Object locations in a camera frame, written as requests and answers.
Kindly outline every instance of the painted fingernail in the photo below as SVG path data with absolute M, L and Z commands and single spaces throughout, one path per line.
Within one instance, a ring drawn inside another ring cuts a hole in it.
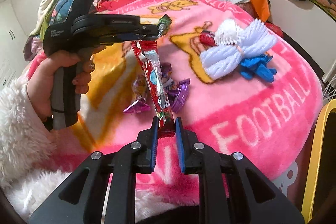
M 90 62 L 89 69 L 90 69 L 90 71 L 94 71 L 95 70 L 95 63 Z

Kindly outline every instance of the white cabinet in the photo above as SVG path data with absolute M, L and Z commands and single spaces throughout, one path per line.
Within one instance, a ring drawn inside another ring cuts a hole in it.
M 0 3 L 0 90 L 27 66 L 23 55 L 26 40 L 11 0 Z

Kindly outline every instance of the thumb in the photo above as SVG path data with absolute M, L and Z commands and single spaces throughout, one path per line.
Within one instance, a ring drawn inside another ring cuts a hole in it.
M 70 67 L 79 61 L 81 60 L 76 53 L 61 50 L 43 60 L 39 65 L 38 70 L 46 77 L 53 76 L 58 68 Z

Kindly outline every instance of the silver screw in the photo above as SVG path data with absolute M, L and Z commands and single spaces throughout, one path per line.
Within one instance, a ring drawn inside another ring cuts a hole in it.
M 202 143 L 195 143 L 194 144 L 194 148 L 196 148 L 196 149 L 203 149 L 204 148 L 204 144 L 202 144 Z
M 240 153 L 240 152 L 236 152 L 233 154 L 233 157 L 236 159 L 236 160 L 241 160 L 242 158 L 244 158 L 243 154 Z
M 139 143 L 139 142 L 133 142 L 133 143 L 131 143 L 131 147 L 133 149 L 138 149 L 138 148 L 141 147 L 141 143 Z
M 92 154 L 91 154 L 91 158 L 93 159 L 93 160 L 97 160 L 97 159 L 100 159 L 101 158 L 101 153 L 100 152 L 93 152 Z

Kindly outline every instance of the red battery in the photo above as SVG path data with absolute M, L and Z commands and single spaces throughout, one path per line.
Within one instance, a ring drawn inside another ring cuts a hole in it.
M 199 36 L 199 41 L 208 46 L 216 46 L 214 38 L 215 34 L 213 32 L 203 30 Z

